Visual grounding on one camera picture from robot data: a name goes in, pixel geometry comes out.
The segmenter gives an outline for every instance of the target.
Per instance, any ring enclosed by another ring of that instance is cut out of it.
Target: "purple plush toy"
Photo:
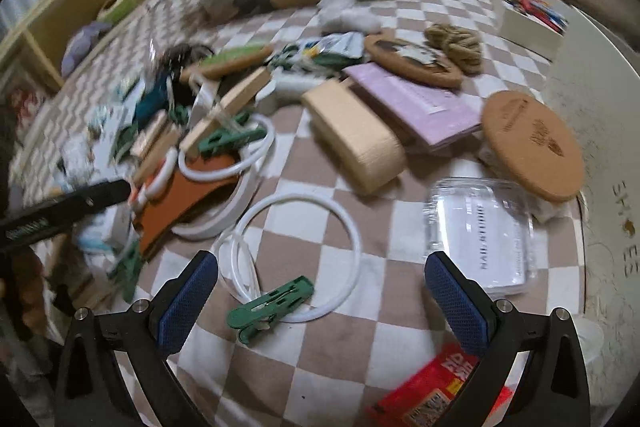
[[[100,38],[111,28],[113,28],[113,25],[109,23],[93,21],[87,26],[83,26],[80,31],[71,37],[71,40],[66,45],[65,56],[62,59],[60,68],[62,78],[66,78],[74,72]]]

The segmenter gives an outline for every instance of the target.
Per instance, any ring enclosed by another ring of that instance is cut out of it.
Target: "pink paper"
[[[415,84],[373,62],[344,71],[431,148],[451,143],[480,125],[479,113],[450,90]]]

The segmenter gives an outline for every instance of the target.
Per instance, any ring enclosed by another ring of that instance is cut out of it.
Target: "red package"
[[[431,427],[454,399],[462,383],[478,362],[456,343],[446,344],[442,352],[395,391],[387,394],[368,411],[380,427]],[[511,397],[503,387],[491,412]]]

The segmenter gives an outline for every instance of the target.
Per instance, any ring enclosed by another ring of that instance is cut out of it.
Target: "green tape roll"
[[[129,15],[138,6],[137,0],[106,0],[96,18],[99,22],[108,22],[114,26]]]

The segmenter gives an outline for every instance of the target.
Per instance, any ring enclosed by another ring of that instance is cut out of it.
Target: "plastic box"
[[[533,225],[524,190],[486,178],[444,178],[424,206],[427,254],[444,251],[492,297],[514,295],[535,277]]]

